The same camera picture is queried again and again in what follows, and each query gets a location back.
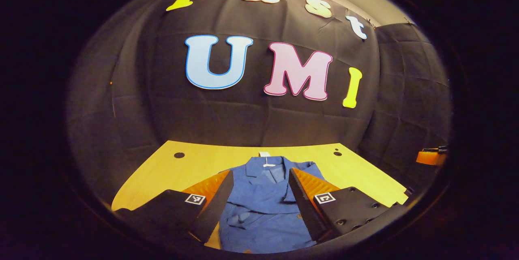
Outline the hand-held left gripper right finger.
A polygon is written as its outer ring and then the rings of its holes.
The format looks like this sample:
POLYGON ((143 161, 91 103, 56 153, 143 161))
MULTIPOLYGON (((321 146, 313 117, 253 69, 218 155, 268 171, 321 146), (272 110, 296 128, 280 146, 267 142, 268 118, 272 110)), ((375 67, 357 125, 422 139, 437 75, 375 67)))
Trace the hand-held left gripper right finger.
POLYGON ((302 170, 291 169, 289 185, 310 237, 361 242, 400 219, 407 207, 387 206, 356 187, 340 189, 302 170))

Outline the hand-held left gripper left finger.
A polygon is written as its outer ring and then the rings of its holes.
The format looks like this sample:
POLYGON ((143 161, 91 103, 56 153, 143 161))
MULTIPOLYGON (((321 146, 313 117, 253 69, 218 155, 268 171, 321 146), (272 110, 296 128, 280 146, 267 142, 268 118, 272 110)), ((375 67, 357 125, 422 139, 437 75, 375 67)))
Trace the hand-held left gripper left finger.
POLYGON ((233 171, 226 170, 183 191, 167 189, 138 208, 118 208, 115 213, 156 245, 204 245, 233 187, 233 171))

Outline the blue jacket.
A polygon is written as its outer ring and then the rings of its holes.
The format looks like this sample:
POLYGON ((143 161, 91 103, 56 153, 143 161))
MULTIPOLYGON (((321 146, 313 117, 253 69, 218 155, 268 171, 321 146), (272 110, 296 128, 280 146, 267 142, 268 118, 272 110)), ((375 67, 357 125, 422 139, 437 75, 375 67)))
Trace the blue jacket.
POLYGON ((289 185, 292 169, 323 179, 315 162, 283 156, 252 157, 232 168, 234 185, 219 220, 221 249, 272 254, 316 244, 289 185))

